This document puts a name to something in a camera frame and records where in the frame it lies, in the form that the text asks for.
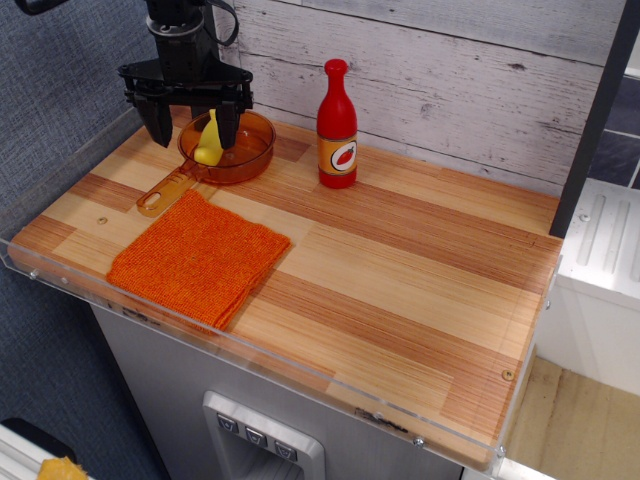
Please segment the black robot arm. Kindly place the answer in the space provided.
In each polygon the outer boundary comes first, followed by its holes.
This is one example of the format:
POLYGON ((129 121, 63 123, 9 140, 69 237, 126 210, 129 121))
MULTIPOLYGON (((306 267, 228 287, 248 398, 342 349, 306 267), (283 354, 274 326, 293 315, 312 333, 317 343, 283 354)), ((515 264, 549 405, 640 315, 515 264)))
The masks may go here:
POLYGON ((164 147, 172 138, 172 105, 190 106, 197 115, 213 108, 221 146, 232 148, 241 115, 253 107, 252 73, 219 58, 219 48, 234 43, 239 32, 235 9, 225 1, 148 1, 146 5, 146 25, 158 57, 118 69, 127 101, 138 111, 151 138, 164 147), (225 39, 216 33, 215 8, 235 19, 225 39))

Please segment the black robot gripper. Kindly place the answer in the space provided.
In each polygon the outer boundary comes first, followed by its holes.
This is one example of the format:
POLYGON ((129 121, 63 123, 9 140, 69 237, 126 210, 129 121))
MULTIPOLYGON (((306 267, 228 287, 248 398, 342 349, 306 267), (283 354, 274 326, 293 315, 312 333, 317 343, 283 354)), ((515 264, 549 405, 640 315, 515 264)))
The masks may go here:
POLYGON ((235 146, 239 114, 253 107, 253 75, 219 59, 215 28, 207 19, 176 25, 148 19, 157 57, 122 65, 125 95, 135 106, 152 140, 167 147, 172 138, 170 107, 217 107, 219 139, 224 150, 235 146))

